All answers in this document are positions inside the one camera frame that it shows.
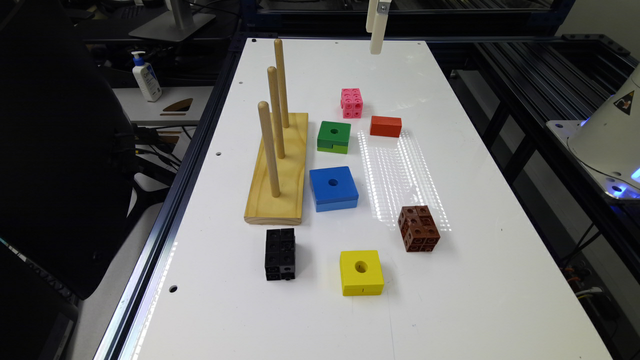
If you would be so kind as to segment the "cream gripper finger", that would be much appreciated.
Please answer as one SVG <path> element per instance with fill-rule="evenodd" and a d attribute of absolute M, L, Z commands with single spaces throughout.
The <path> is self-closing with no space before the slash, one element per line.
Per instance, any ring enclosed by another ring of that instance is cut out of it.
<path fill-rule="evenodd" d="M 378 0 L 374 29 L 373 32 L 370 33 L 370 53 L 372 55 L 379 55 L 382 51 L 391 3 L 391 0 Z"/>
<path fill-rule="evenodd" d="M 369 0 L 366 18 L 366 31 L 372 33 L 374 29 L 375 17 L 377 14 L 378 0 Z"/>

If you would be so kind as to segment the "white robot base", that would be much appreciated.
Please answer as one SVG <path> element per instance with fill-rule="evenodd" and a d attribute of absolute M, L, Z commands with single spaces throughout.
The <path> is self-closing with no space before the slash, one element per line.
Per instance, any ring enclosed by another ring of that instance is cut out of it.
<path fill-rule="evenodd" d="M 639 199 L 639 71 L 585 120 L 552 120 L 547 128 L 604 195 Z"/>

